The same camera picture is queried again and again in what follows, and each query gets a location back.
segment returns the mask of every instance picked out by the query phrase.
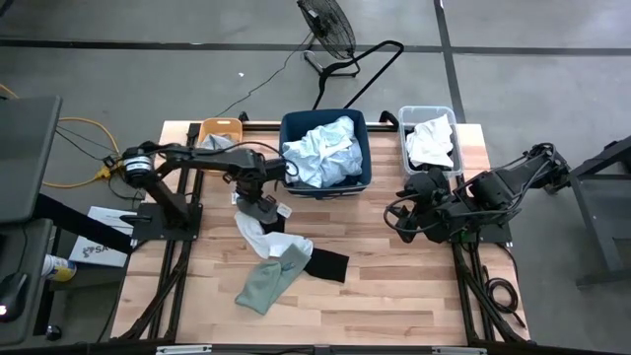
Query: fan stand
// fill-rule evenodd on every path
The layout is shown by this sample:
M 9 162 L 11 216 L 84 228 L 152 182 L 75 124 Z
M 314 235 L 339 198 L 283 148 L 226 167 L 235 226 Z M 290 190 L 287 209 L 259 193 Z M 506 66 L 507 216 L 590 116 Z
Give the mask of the fan stand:
M 309 44 L 307 45 L 307 49 L 305 51 L 303 51 L 303 57 L 312 66 L 312 68 L 315 69 L 317 74 L 319 74 L 321 76 L 324 68 L 322 67 L 322 65 L 320 63 L 317 62 L 316 54 L 311 51 L 312 47 L 314 46 L 314 42 L 316 42 L 316 39 L 317 39 L 316 35 L 313 35 L 312 39 L 309 41 Z M 351 77 L 351 78 L 355 78 L 357 76 L 357 74 L 359 74 L 359 72 L 362 70 L 359 67 L 359 64 L 357 64 L 357 61 L 355 62 L 355 67 L 357 67 L 357 71 L 355 71 L 353 73 L 334 73 L 334 74 L 330 74 L 330 76 L 332 76 L 332 77 Z
M 385 46 L 385 45 L 394 45 L 396 47 L 398 47 L 398 51 L 394 54 L 394 56 L 386 63 L 386 65 L 384 65 L 382 67 L 382 69 L 380 69 L 377 74 L 375 74 L 375 76 L 373 76 L 373 78 L 371 78 L 371 80 L 368 81 L 368 83 L 366 83 L 366 85 L 364 85 L 364 87 L 357 93 L 355 94 L 355 96 L 353 97 L 353 99 L 351 99 L 351 101 L 348 102 L 348 104 L 346 104 L 346 106 L 344 108 L 349 108 L 351 105 L 353 105 L 353 103 L 355 103 L 357 101 L 357 99 L 359 99 L 359 97 L 362 96 L 362 94 L 364 94 L 364 92 L 366 92 L 366 90 L 373 85 L 373 83 L 382 75 L 384 74 L 384 72 L 386 71 L 386 69 L 394 62 L 394 60 L 396 60 L 396 58 L 398 58 L 399 55 L 401 55 L 401 53 L 405 50 L 405 46 L 400 43 L 397 42 L 395 40 L 385 40 L 377 45 L 375 45 L 374 47 L 368 49 L 367 51 L 363 52 L 360 56 L 358 57 L 353 57 L 351 60 L 347 61 L 347 62 L 338 62 L 338 63 L 333 63 L 325 68 L 321 68 L 321 72 L 319 72 L 319 94 L 317 95 L 317 99 L 315 100 L 315 104 L 314 104 L 314 108 L 312 109 L 316 109 L 317 105 L 319 105 L 319 101 L 322 99 L 322 96 L 324 95 L 324 90 L 326 89 L 326 80 L 329 77 L 332 76 L 348 76 L 349 74 L 353 74 L 353 73 L 347 73 L 347 75 L 343 75 L 343 74 L 335 74 L 334 72 L 336 70 L 339 69 L 344 69 L 344 68 L 348 68 L 351 65 L 355 65 L 357 66 L 357 68 L 359 69 L 359 65 L 357 64 L 357 62 L 359 62 L 360 60 L 362 60 L 363 58 L 365 58 L 367 55 L 369 55 L 370 53 L 376 51 L 377 49 Z

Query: navy blue laundry basket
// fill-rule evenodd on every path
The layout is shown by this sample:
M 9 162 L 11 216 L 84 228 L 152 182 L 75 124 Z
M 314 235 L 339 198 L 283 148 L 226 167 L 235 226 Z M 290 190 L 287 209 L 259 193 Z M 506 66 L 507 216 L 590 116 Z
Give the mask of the navy blue laundry basket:
M 356 109 L 317 109 L 308 111 L 290 112 L 285 114 L 280 123 L 279 150 L 282 151 L 283 143 L 294 142 L 303 139 L 307 132 L 321 125 L 333 123 L 341 116 L 350 117 L 355 123 L 355 138 L 362 150 L 362 173 L 356 177 L 346 177 L 340 183 L 331 187 L 315 188 L 294 186 L 293 183 L 285 183 L 289 193 L 323 199 L 345 194 L 360 192 L 371 183 L 373 170 L 371 166 L 371 148 L 368 140 L 368 128 L 364 115 Z

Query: concrete floor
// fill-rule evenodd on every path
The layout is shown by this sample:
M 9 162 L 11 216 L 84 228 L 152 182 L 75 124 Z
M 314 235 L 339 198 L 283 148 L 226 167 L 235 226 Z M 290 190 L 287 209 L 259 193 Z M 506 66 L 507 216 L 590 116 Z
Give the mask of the concrete floor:
M 360 44 L 389 38 L 441 43 L 431 0 L 339 3 Z M 625 0 L 445 0 L 444 6 L 453 45 L 631 46 L 625 17 L 631 3 Z M 382 30 L 375 31 L 376 22 Z M 297 44 L 307 33 L 293 0 L 21 0 L 0 19 L 0 36 L 27 38 Z M 62 115 L 100 121 L 124 149 L 158 139 L 166 119 L 213 116 L 279 68 L 288 54 L 2 47 L 0 83 L 24 97 L 60 95 Z M 318 56 L 327 58 L 326 53 Z M 330 80 L 320 107 L 343 106 L 389 56 L 368 57 L 356 80 Z M 625 107 L 631 57 L 456 55 L 455 63 L 466 121 L 483 125 L 494 165 L 549 141 L 577 166 L 631 132 Z M 316 74 L 296 55 L 274 81 L 227 115 L 246 110 L 252 119 L 276 120 L 285 112 L 311 108 L 316 94 Z M 353 107 L 377 120 L 384 109 L 451 104 L 443 55 L 406 53 Z M 67 126 L 106 143 L 92 127 Z M 77 181 L 98 166 L 55 140 L 46 179 Z M 132 194 L 122 184 L 116 187 Z M 90 205 L 129 208 L 103 183 L 46 192 L 81 211 Z M 576 278 L 603 265 L 571 191 L 555 197 L 532 191 L 511 227 L 532 339 L 631 353 L 631 283 L 586 291 L 574 286 Z M 56 318 L 66 336 L 60 342 L 96 340 L 116 291 L 112 285 L 62 297 Z

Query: wooden tabletop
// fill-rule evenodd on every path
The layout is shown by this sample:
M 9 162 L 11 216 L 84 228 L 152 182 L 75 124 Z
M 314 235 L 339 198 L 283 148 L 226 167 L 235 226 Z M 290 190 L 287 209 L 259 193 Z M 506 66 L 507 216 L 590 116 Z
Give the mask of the wooden tabletop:
M 166 121 L 160 143 L 184 143 L 189 123 Z M 460 124 L 457 133 L 464 177 L 472 178 L 489 169 L 481 126 Z M 246 132 L 244 140 L 278 146 L 278 133 Z M 383 221 L 385 206 L 403 186 L 398 136 L 371 133 L 370 144 L 373 181 L 359 195 L 317 201 L 293 197 L 282 188 L 273 191 L 273 183 L 266 185 L 267 193 L 294 211 L 286 224 L 287 233 L 310 238 L 317 248 L 349 255 L 350 261 L 346 283 L 317 279 L 303 272 L 265 316 L 234 303 L 248 273 L 261 259 L 237 229 L 232 187 L 220 176 L 206 174 L 201 200 L 204 218 L 188 266 L 178 342 L 466 343 L 450 246 L 429 242 L 422 235 L 417 235 L 412 244 L 405 244 Z M 251 148 L 273 156 L 265 149 Z M 191 174 L 189 189 L 193 178 Z M 177 179 L 177 172 L 165 178 L 171 190 L 176 189 Z M 164 248 L 164 242 L 150 242 L 131 255 L 112 336 L 127 330 L 153 298 Z M 503 277 L 518 288 L 512 262 L 502 250 L 481 245 L 480 256 L 491 277 Z M 472 301 L 471 306 L 476 328 L 482 334 L 477 302 Z M 166 328 L 170 310 L 171 297 L 166 301 L 162 329 Z M 524 318 L 521 305 L 518 313 Z M 506 320 L 528 338 L 527 330 L 513 317 L 506 316 Z

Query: orange basket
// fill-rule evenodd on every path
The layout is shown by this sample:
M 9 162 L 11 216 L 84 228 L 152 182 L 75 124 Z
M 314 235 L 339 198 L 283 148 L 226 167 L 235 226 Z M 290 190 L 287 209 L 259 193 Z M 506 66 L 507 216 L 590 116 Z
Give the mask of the orange basket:
M 242 141 L 244 136 L 244 126 L 237 118 L 207 118 L 201 123 L 199 135 L 197 136 L 197 146 L 206 139 L 209 134 L 228 135 L 235 143 Z M 207 171 L 209 173 L 221 173 L 218 171 Z

